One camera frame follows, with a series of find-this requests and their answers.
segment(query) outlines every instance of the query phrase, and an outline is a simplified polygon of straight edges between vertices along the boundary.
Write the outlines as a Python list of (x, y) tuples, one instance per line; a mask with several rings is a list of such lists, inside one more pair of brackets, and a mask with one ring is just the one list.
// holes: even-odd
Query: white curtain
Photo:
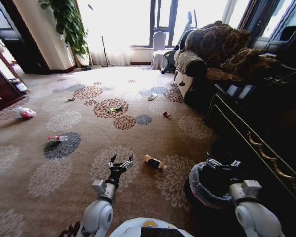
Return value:
[(94, 64), (105, 65), (104, 48), (110, 65), (130, 65), (127, 25), (122, 1), (77, 0), (88, 31), (87, 42)]

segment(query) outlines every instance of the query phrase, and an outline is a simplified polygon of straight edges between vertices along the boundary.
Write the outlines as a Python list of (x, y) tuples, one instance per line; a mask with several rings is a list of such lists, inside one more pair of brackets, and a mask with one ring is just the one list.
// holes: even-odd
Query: sofa cushion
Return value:
[(242, 81), (243, 79), (232, 73), (225, 72), (221, 69), (218, 68), (208, 68), (207, 69), (207, 79), (208, 80), (216, 80), (216, 81), (221, 81), (221, 80), (230, 80), (230, 81)]
[(280, 67), (280, 62), (274, 58), (259, 56), (255, 63), (251, 64), (245, 73), (249, 80), (263, 78), (275, 74)]
[(246, 30), (237, 30), (226, 25), (212, 26), (191, 32), (185, 49), (195, 52), (208, 67), (218, 68), (219, 64), (243, 48), (249, 38)]
[(266, 52), (265, 49), (243, 48), (221, 63), (220, 69), (243, 77), (249, 66), (257, 61), (258, 56)]

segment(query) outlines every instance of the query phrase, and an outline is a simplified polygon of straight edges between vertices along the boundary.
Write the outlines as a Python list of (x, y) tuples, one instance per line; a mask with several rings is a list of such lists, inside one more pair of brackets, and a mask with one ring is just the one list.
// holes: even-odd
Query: white bottle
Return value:
[(24, 118), (31, 118), (36, 115), (35, 111), (29, 108), (22, 108), (21, 106), (16, 107), (15, 110), (18, 114), (20, 114)]
[(69, 138), (68, 136), (50, 136), (48, 140), (53, 142), (67, 142)]

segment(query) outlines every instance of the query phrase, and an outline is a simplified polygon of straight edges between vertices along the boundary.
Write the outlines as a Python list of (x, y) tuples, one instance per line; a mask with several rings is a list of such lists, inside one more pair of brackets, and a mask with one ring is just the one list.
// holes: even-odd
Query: white shoe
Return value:
[(151, 95), (148, 97), (148, 100), (154, 100), (157, 96), (158, 96), (158, 94), (156, 94), (156, 93), (151, 94)]

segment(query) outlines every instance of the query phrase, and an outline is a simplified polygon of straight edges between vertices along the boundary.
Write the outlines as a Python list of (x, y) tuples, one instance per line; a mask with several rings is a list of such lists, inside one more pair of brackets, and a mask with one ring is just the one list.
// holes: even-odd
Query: baseboard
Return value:
[(151, 65), (151, 62), (130, 62), (131, 65)]
[(69, 73), (71, 72), (72, 70), (74, 70), (75, 68), (77, 68), (77, 65), (73, 65), (67, 69), (52, 69), (50, 70), (50, 73)]

